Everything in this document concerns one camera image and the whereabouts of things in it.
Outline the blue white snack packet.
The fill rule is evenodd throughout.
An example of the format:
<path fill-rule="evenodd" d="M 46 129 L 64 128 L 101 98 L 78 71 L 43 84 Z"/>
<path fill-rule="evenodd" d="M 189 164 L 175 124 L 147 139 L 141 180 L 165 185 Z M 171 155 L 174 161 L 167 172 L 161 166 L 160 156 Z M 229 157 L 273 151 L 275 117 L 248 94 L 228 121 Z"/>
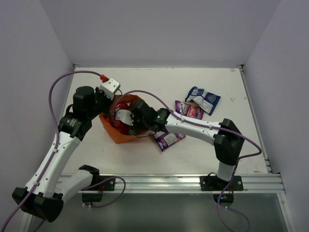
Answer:
<path fill-rule="evenodd" d="M 194 102 L 211 116 L 220 99 L 221 96 L 208 92 L 203 88 L 192 87 L 185 98 L 185 102 Z"/>

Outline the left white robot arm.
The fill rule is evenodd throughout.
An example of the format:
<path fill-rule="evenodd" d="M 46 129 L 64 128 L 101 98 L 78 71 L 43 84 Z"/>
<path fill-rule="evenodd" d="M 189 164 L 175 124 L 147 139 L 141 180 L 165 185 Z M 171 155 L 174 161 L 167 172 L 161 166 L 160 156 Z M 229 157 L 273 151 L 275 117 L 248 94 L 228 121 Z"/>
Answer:
<path fill-rule="evenodd" d="M 35 175 L 23 188 L 16 187 L 12 198 L 28 214 L 53 222 L 60 215 L 67 200 L 84 188 L 97 189 L 99 170 L 89 165 L 63 183 L 58 180 L 72 153 L 92 127 L 92 120 L 101 113 L 108 113 L 119 89 L 100 85 L 79 87 L 73 95 L 73 104 L 56 124 L 56 134 L 51 148 Z"/>

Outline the purple white snack packet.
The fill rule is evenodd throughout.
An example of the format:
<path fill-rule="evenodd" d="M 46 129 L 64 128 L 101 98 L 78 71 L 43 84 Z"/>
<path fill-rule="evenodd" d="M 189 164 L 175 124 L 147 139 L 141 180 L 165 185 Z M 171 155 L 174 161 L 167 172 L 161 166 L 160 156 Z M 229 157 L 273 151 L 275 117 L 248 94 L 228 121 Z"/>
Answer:
<path fill-rule="evenodd" d="M 153 137 L 162 152 L 168 149 L 173 144 L 186 138 L 186 136 L 183 134 L 168 133 L 168 132 L 157 132 L 153 135 Z"/>

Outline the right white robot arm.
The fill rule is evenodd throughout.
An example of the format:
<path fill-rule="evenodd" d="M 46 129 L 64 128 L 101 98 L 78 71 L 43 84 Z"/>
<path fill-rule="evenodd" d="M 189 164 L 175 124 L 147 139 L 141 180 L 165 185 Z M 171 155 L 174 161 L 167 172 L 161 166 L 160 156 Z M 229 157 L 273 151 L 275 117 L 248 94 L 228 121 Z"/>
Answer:
<path fill-rule="evenodd" d="M 176 133 L 200 139 L 214 146 L 219 161 L 215 184 L 219 189 L 232 185 L 232 176 L 244 143 L 242 134 L 230 119 L 207 122 L 170 112 L 155 110 L 142 100 L 130 106 L 133 128 L 153 132 Z"/>

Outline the purple Fox's candy bag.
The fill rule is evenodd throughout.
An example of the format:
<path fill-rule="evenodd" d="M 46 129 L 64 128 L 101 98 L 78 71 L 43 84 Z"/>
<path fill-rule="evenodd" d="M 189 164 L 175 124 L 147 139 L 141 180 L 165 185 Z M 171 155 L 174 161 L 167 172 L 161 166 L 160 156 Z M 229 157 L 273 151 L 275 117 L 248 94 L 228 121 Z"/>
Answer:
<path fill-rule="evenodd" d="M 204 111 L 197 105 L 187 104 L 181 101 L 175 101 L 175 111 L 183 116 L 201 120 Z"/>

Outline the orange paper bag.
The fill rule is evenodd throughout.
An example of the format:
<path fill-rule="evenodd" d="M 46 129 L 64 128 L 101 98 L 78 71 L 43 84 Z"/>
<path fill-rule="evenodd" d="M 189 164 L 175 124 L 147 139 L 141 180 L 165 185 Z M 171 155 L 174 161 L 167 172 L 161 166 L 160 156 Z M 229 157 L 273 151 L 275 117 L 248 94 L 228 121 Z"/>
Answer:
<path fill-rule="evenodd" d="M 113 122 L 112 119 L 115 119 L 116 114 L 112 114 L 112 107 L 120 97 L 120 95 L 115 96 L 115 101 L 110 108 L 109 114 L 101 113 L 99 115 L 100 121 L 108 135 L 116 144 L 126 143 L 137 138 L 150 136 L 152 133 L 149 130 L 133 129 L 131 126 L 126 125 L 121 121 L 117 121 L 116 123 Z M 133 103 L 137 100 L 142 100 L 142 98 L 137 95 L 128 94 L 121 101 L 131 101 Z"/>

